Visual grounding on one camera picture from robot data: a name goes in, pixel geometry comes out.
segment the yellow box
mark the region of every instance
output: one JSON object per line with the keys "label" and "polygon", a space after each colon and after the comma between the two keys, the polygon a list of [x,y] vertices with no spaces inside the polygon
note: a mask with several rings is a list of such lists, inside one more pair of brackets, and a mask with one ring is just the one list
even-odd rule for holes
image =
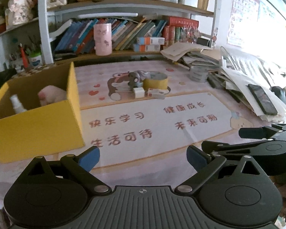
{"label": "yellow box", "polygon": [[[48,85],[67,91],[67,99],[40,107],[38,92]],[[18,95],[28,111],[15,114]],[[0,162],[9,163],[80,148],[84,145],[74,65],[63,64],[7,81],[0,89]]]}

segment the smartphone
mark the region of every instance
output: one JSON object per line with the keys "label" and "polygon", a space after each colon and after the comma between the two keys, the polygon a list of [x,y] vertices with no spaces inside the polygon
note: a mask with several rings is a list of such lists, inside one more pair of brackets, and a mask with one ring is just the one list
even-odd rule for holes
{"label": "smartphone", "polygon": [[277,115],[278,111],[265,93],[264,89],[259,85],[248,84],[248,89],[251,91],[261,110],[266,115]]}

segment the robotic arm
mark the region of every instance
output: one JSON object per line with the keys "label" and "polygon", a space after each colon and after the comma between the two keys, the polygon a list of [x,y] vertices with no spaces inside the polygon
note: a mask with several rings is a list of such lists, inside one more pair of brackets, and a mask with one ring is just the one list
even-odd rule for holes
{"label": "robotic arm", "polygon": [[266,140],[204,141],[203,151],[189,146],[187,160],[198,172],[174,191],[170,186],[111,190],[89,173],[99,160],[97,147],[60,161],[35,157],[4,199],[11,229],[276,229],[282,197],[268,175],[286,172],[286,125],[242,128],[239,135]]}

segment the wooden shelf board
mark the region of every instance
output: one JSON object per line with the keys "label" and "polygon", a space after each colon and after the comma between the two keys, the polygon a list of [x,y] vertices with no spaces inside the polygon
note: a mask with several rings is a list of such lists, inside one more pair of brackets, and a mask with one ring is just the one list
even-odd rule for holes
{"label": "wooden shelf board", "polygon": [[4,34],[8,33],[8,32],[13,31],[13,30],[16,29],[16,28],[25,26],[25,25],[27,25],[27,24],[29,24],[29,23],[32,23],[32,22],[35,22],[35,21],[38,21],[38,17],[36,17],[36,18],[30,20],[29,22],[26,22],[26,23],[23,23],[23,24],[19,24],[19,25],[14,25],[14,26],[12,26],[11,28],[5,30],[3,33],[0,33],[0,37],[1,37],[2,35],[4,35]]}
{"label": "wooden shelf board", "polygon": [[48,9],[48,12],[54,12],[55,14],[64,14],[80,10],[97,9],[97,8],[110,8],[110,7],[145,7],[155,9],[167,9],[173,11],[179,11],[189,14],[202,15],[207,17],[213,17],[214,13],[203,10],[200,8],[183,5],[179,3],[154,1],[154,0],[103,0],[101,2],[77,2],[70,3],[64,6],[58,6]]}
{"label": "wooden shelf board", "polygon": [[95,53],[87,53],[87,54],[78,55],[75,58],[55,61],[55,63],[60,65],[64,63],[90,60],[90,59],[103,59],[103,58],[114,58],[114,57],[139,56],[139,55],[161,55],[161,53],[160,52],[134,52],[131,50],[113,51],[112,54],[107,55],[107,56],[97,56],[95,55]]}

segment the pink cup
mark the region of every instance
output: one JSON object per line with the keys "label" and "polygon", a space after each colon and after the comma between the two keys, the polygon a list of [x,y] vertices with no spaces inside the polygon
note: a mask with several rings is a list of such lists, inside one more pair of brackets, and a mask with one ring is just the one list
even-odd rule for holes
{"label": "pink cup", "polygon": [[111,24],[96,24],[93,26],[95,40],[95,54],[106,56],[112,53]]}

